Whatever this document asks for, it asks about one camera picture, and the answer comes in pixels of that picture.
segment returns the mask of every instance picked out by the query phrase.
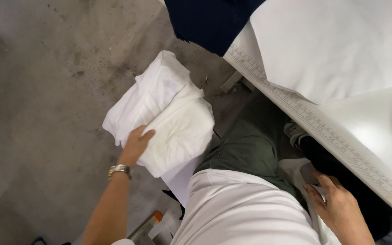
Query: dark blue cloth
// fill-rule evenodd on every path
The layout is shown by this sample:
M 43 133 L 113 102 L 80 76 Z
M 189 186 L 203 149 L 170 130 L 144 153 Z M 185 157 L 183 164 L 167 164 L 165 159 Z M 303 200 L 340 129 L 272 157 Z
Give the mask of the dark blue cloth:
M 223 56 L 264 0 L 165 0 L 175 36 Z

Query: white t-shirt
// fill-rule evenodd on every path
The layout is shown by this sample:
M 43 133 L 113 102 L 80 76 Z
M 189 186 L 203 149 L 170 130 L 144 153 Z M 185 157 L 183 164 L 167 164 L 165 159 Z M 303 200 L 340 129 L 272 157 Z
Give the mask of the white t-shirt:
M 319 245 L 307 211 L 288 192 L 250 174 L 208 169 L 189 183 L 171 245 Z M 132 245 L 128 239 L 113 245 Z

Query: hand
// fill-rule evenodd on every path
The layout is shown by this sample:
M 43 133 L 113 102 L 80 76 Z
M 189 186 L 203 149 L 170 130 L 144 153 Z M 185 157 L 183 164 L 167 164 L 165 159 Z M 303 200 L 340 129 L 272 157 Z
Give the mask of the hand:
M 155 135 L 155 130 L 149 130 L 142 136 L 146 125 L 141 125 L 131 131 L 126 141 L 125 147 L 119 158 L 118 164 L 132 167 L 148 146 L 149 140 Z
M 310 184 L 303 187 L 315 206 L 317 214 L 334 232 L 342 245 L 374 245 L 355 197 L 334 176 L 313 172 L 325 193 L 326 202 Z

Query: metal watch band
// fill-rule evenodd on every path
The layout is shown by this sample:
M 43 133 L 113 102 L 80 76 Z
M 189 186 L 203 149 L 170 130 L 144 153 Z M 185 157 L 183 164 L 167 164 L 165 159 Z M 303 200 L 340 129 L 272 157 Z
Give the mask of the metal watch band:
M 131 180 L 131 175 L 129 173 L 130 169 L 131 169 L 130 167 L 128 167 L 127 165 L 123 165 L 123 164 L 118 164 L 116 166 L 112 166 L 110 168 L 110 170 L 108 171 L 108 179 L 109 180 L 112 179 L 114 172 L 124 172 L 125 174 L 128 175 L 128 178 Z

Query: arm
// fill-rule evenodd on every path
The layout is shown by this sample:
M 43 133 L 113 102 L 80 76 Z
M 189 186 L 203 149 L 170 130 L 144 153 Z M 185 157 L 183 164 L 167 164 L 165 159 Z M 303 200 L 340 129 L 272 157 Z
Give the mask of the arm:
M 318 171 L 313 172 L 319 186 L 325 193 L 323 200 L 320 193 L 309 184 L 304 185 L 317 214 L 334 232 L 342 245 L 375 245 L 355 197 L 346 190 L 334 176 Z
M 117 164 L 132 167 L 148 146 L 155 131 L 141 136 L 146 125 L 131 131 Z M 126 238 L 126 216 L 129 191 L 128 175 L 115 172 L 88 221 L 82 245 L 111 245 Z

